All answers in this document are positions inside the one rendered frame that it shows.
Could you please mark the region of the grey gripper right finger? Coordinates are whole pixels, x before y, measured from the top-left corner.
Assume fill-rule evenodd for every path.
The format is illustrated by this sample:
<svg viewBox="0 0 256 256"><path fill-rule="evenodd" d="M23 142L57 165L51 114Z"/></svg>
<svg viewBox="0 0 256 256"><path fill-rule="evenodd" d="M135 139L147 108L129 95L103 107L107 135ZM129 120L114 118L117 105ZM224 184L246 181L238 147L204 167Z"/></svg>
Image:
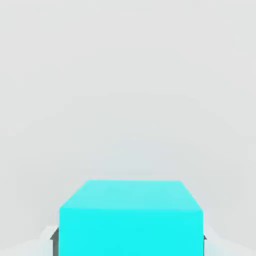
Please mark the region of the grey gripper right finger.
<svg viewBox="0 0 256 256"><path fill-rule="evenodd" d="M204 225L204 256L240 256L240 250Z"/></svg>

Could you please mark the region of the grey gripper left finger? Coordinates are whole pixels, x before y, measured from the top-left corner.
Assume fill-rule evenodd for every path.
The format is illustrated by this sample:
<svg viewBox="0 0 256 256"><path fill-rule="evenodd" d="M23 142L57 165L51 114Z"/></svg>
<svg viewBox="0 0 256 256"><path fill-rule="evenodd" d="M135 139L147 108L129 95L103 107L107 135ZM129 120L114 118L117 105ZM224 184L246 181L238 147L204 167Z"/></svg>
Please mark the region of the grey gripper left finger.
<svg viewBox="0 0 256 256"><path fill-rule="evenodd" d="M47 226L38 239L21 246L19 256L59 256L59 228Z"/></svg>

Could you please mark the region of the small cyan cube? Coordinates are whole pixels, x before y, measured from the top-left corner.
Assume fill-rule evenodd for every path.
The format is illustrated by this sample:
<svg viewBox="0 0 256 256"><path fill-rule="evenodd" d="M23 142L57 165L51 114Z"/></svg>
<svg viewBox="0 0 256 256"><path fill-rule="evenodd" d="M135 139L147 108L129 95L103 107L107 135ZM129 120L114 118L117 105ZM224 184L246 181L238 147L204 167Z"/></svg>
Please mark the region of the small cyan cube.
<svg viewBox="0 0 256 256"><path fill-rule="evenodd" d="M174 180L88 180L59 209L59 256L204 256L204 214Z"/></svg>

